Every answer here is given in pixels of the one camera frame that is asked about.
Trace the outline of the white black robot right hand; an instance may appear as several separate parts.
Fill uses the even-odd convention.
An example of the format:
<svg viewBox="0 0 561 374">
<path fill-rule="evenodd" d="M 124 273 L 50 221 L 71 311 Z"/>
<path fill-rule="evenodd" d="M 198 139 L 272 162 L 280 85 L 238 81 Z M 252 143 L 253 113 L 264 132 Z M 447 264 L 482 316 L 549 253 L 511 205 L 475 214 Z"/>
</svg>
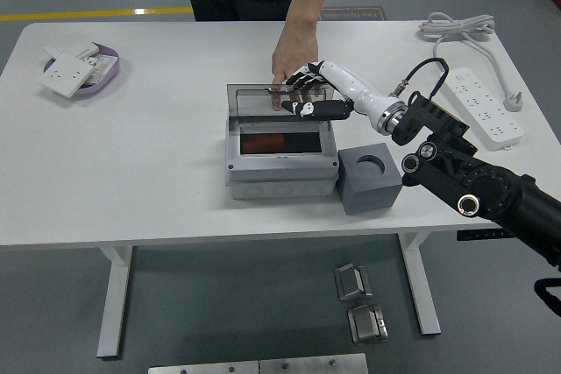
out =
<svg viewBox="0 0 561 374">
<path fill-rule="evenodd" d="M 317 84 L 332 86 L 357 113 L 367 116 L 371 126 L 379 133 L 388 134 L 387 123 L 398 111 L 407 106 L 394 96 L 385 96 L 369 87 L 357 76 L 331 61 L 310 62 L 300 67 L 287 80 L 294 91 Z"/>
</svg>

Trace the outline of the person's left hand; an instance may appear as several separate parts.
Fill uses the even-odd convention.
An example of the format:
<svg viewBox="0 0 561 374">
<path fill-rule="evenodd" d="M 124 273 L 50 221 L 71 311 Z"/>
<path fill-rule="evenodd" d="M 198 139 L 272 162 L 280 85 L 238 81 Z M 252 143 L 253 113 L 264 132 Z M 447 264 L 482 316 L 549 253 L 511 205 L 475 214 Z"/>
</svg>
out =
<svg viewBox="0 0 561 374">
<path fill-rule="evenodd" d="M 296 71 L 318 60 L 316 21 L 286 20 L 272 55 L 273 85 L 283 84 Z"/>
</svg>

